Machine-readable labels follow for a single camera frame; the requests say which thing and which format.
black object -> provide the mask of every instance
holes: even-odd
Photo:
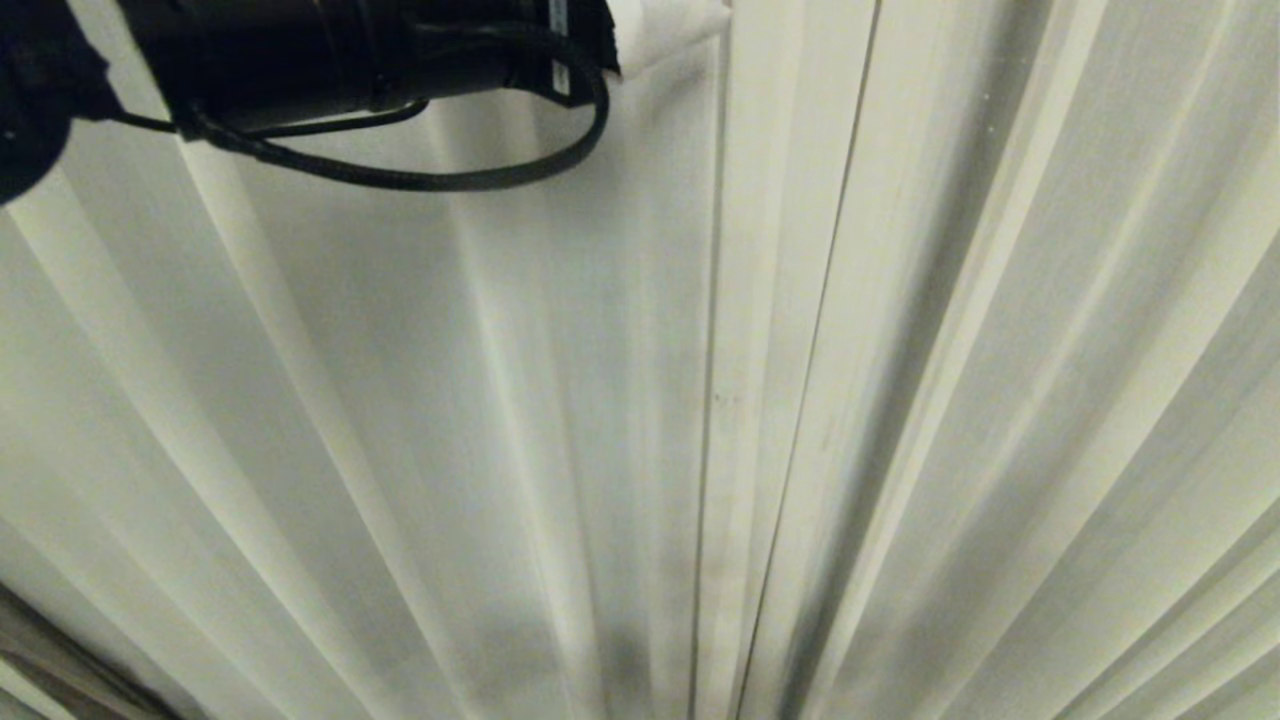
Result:
[[[0,202],[47,172],[65,145],[72,117],[179,132],[264,163],[370,187],[513,187],[563,172],[590,154],[609,110],[602,72],[618,70],[605,0],[118,1],[173,120],[119,108],[106,85],[105,63],[84,42],[65,0],[0,0],[0,123],[10,114],[5,110],[10,86],[22,100],[14,108],[44,106],[32,100],[37,94],[29,82],[10,82],[22,64],[3,53],[32,45],[26,18],[56,17],[58,22],[40,26],[44,35],[32,37],[49,37],[64,49],[56,56],[76,59],[56,65],[50,77],[77,90],[73,101],[65,92],[58,96],[56,111],[22,110],[23,128],[41,128],[47,140],[23,143],[22,163],[18,155],[14,160],[0,155]],[[10,24],[13,17],[22,20]],[[595,122],[577,142],[541,160],[458,174],[365,168],[268,142],[398,122],[420,113],[429,99],[502,87],[566,108],[594,104]],[[375,114],[291,124],[362,110]]]

black cable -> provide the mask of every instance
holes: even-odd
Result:
[[[261,163],[349,184],[416,192],[504,190],[536,182],[585,160],[604,135],[604,126],[609,118],[609,90],[604,83],[604,76],[585,53],[563,36],[540,26],[524,23],[479,27],[419,26],[415,29],[424,36],[452,41],[448,44],[448,50],[440,54],[493,47],[524,49],[563,63],[577,73],[591,91],[595,102],[595,119],[591,127],[572,145],[539,160],[488,170],[436,174],[370,168],[298,152],[266,142],[252,133],[230,128],[211,117],[198,102],[191,109],[192,119],[205,140],[214,146],[248,155]]]
[[[390,126],[396,123],[402,123],[404,120],[416,118],[426,110],[428,101],[420,100],[406,105],[398,110],[390,110],[389,113],[379,113],[376,115],[366,115],[361,118],[344,118],[342,120],[326,120],[323,123],[306,123],[298,126],[283,126],[278,128],[269,128],[255,131],[250,133],[252,137],[257,138],[279,138],[279,137],[303,137],[308,135],[324,135],[329,132],[344,132],[349,129],[366,129],[378,128],[383,126]],[[159,120],[155,118],[147,118],[143,115],[134,115],[133,113],[119,113],[111,118],[118,123],[124,123],[127,126],[133,126],[136,128],[150,129],[155,132],[168,132],[177,133],[178,126],[168,120]]]

black camera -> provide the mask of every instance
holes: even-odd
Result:
[[[127,113],[67,0],[0,0],[0,202],[47,173],[74,118],[178,132],[264,163],[407,191],[498,190],[563,172],[603,133],[618,72],[605,0],[118,0],[172,119]],[[385,124],[495,88],[594,105],[573,145],[457,174],[314,158],[279,137]],[[369,113],[314,123],[317,118]]]

white curtain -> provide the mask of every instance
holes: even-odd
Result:
[[[79,124],[0,215],[0,580],[193,719],[1275,716],[1276,23],[739,0],[475,196]]]

